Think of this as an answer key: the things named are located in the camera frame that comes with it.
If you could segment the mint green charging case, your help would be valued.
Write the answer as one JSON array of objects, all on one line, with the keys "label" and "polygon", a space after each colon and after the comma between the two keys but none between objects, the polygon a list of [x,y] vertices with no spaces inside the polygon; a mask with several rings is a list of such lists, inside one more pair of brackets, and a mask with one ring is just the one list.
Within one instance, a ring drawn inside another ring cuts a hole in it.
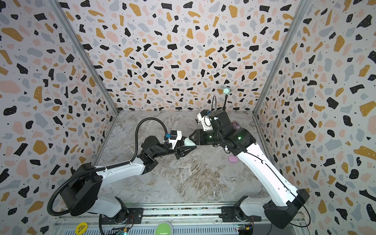
[{"label": "mint green charging case", "polygon": [[196,144],[189,138],[184,139],[184,146],[196,146]]}]

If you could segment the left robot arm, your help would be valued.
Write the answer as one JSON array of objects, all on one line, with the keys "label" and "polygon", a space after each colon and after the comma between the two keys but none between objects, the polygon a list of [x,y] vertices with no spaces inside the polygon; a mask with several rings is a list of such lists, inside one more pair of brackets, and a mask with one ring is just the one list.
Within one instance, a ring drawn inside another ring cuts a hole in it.
[{"label": "left robot arm", "polygon": [[111,183],[152,171],[158,164],[157,157],[174,154],[179,159],[197,146],[188,138],[167,139],[160,143],[155,136],[149,136],[141,148],[142,151],[135,160],[107,166],[104,170],[91,164],[80,166],[74,173],[78,178],[68,183],[60,193],[69,214],[79,216],[88,212],[99,214],[101,219],[107,217],[116,224],[125,223],[130,220],[130,212],[125,203],[119,197],[111,200],[100,196],[100,190]]}]

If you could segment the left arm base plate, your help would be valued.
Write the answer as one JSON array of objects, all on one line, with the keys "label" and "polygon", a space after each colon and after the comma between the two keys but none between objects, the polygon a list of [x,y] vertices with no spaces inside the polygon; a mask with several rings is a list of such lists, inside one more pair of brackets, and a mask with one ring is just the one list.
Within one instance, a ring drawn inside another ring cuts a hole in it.
[{"label": "left arm base plate", "polygon": [[141,224],[144,215],[143,208],[128,208],[121,210],[116,216],[110,218],[101,216],[102,225],[126,226]]}]

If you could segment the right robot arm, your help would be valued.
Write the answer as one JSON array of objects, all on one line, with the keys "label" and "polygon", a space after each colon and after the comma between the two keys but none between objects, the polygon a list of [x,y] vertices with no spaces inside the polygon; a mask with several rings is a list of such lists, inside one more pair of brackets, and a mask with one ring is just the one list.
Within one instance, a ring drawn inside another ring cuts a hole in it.
[{"label": "right robot arm", "polygon": [[197,146],[221,147],[238,157],[269,194],[265,198],[243,196],[222,219],[247,222],[258,216],[267,218],[279,229],[290,225],[308,201],[309,193],[289,183],[265,156],[252,134],[243,127],[235,128],[226,111],[203,110],[197,115],[197,121],[202,128],[195,130],[190,140]]}]

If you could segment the pink charging case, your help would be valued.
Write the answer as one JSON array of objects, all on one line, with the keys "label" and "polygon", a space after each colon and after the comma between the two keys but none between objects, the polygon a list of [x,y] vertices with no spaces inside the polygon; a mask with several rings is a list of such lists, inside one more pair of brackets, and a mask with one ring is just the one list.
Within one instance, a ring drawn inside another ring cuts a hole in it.
[{"label": "pink charging case", "polygon": [[230,163],[237,163],[239,158],[237,156],[229,156],[228,160]]}]

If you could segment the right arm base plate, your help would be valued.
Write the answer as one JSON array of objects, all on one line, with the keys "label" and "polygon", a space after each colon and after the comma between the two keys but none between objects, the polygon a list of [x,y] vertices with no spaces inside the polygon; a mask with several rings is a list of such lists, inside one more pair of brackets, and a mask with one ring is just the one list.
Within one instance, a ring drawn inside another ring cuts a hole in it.
[{"label": "right arm base plate", "polygon": [[261,222],[260,216],[247,216],[235,206],[221,207],[221,213],[219,217],[223,222]]}]

